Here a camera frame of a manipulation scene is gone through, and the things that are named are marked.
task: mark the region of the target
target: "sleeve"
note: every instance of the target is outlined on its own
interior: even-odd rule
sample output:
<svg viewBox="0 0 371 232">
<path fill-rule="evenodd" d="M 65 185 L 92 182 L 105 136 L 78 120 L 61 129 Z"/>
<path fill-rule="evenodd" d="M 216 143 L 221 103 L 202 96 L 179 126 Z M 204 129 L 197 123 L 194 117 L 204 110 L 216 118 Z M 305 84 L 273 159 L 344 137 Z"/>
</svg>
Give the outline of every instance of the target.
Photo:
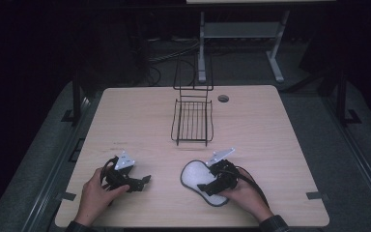
<svg viewBox="0 0 371 232">
<path fill-rule="evenodd" d="M 69 223 L 68 228 L 66 228 L 65 232 L 97 232 L 96 230 L 84 226 L 75 222 L 74 220 Z"/>
<path fill-rule="evenodd" d="M 262 232 L 291 232 L 285 220 L 279 216 L 272 216 L 260 223 Z"/>
</svg>

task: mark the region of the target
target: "gray carpet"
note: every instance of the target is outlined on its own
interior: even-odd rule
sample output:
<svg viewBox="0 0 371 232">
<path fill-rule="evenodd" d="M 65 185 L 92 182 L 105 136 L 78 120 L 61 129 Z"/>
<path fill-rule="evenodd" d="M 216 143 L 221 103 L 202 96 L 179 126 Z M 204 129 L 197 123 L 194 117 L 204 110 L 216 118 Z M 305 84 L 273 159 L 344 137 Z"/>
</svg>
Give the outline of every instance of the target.
<svg viewBox="0 0 371 232">
<path fill-rule="evenodd" d="M 183 47 L 186 44 L 155 42 L 152 54 L 159 57 Z M 223 53 L 212 47 L 209 56 L 213 59 L 215 85 L 270 84 L 284 89 L 308 76 L 298 68 L 306 44 L 284 43 L 277 60 L 286 80 L 282 84 L 276 83 L 264 53 L 269 47 L 270 43 L 236 42 Z M 175 65 L 173 61 L 152 64 L 154 68 L 148 81 L 138 86 L 151 83 L 171 86 Z M 324 228 L 294 228 L 294 231 L 371 231 L 371 189 L 326 100 L 316 93 L 319 84 L 320 80 L 314 81 L 294 94 L 281 94 L 315 183 L 324 195 L 330 218 L 329 225 Z M 362 124 L 349 125 L 347 130 L 371 165 L 371 111 L 357 89 L 349 85 L 348 90 L 348 108 L 357 112 Z M 71 85 L 68 84 L 53 104 L 2 197 L 0 231 L 21 231 L 22 228 L 25 231 L 63 231 L 53 223 L 60 203 L 57 198 L 66 189 L 74 168 L 74 163 L 68 160 L 71 154 L 78 155 L 78 152 L 73 152 L 74 146 L 90 128 L 101 91 L 89 99 L 90 103 L 84 107 L 83 117 L 76 127 L 61 122 L 65 111 L 71 109 L 71 96 Z M 42 209 L 34 209 L 34 204 Z M 112 228 L 101 230 L 121 231 Z"/>
</svg>

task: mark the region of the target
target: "dark background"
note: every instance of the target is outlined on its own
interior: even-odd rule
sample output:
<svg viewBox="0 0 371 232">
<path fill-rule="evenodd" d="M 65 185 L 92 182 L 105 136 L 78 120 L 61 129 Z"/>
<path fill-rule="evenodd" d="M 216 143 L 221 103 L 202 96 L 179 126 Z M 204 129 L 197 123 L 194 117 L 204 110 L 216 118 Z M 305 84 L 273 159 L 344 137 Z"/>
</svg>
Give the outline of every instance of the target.
<svg viewBox="0 0 371 232">
<path fill-rule="evenodd" d="M 109 1 L 100 3 L 107 6 Z M 113 1 L 112 6 L 127 3 Z M 146 39 L 198 35 L 196 9 L 80 7 L 85 7 L 82 1 L 0 1 L 0 197 L 51 105 L 75 74 L 87 95 L 106 86 L 135 86 L 148 68 Z M 333 63 L 371 108 L 371 1 L 339 1 L 323 10 L 292 10 L 284 41 L 315 36 L 302 68 L 316 73 Z"/>
</svg>

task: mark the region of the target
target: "hand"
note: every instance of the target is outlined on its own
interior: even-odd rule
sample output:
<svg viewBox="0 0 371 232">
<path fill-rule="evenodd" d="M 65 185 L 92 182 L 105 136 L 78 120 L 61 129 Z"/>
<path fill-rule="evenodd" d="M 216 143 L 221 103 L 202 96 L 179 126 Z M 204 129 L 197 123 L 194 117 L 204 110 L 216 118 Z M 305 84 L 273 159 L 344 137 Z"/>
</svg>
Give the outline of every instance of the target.
<svg viewBox="0 0 371 232">
<path fill-rule="evenodd" d="M 83 186 L 79 210 L 75 222 L 92 226 L 92 223 L 115 198 L 128 191 L 129 186 L 121 186 L 111 191 L 105 190 L 100 183 L 101 168 L 95 171 L 93 177 Z"/>
<path fill-rule="evenodd" d="M 245 170 L 239 168 L 239 171 L 242 175 L 254 181 Z M 226 189 L 218 195 L 225 196 L 235 201 L 243 210 L 257 218 L 259 223 L 273 216 L 272 211 L 261 198 L 258 191 L 242 179 L 238 180 L 235 188 Z"/>
</svg>

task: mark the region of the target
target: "metal wire rack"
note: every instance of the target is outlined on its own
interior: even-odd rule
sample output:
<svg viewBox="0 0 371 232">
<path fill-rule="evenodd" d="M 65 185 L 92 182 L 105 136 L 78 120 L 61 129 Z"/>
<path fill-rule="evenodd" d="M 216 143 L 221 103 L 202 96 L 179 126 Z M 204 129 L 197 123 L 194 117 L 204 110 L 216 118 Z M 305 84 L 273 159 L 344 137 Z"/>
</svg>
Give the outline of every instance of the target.
<svg viewBox="0 0 371 232">
<path fill-rule="evenodd" d="M 213 103 L 208 100 L 214 83 L 211 72 L 205 83 L 195 80 L 197 57 L 193 58 L 193 64 L 181 57 L 177 60 L 173 88 L 179 90 L 180 97 L 175 102 L 171 139 L 177 145 L 185 141 L 204 142 L 207 146 L 214 137 Z"/>
</svg>

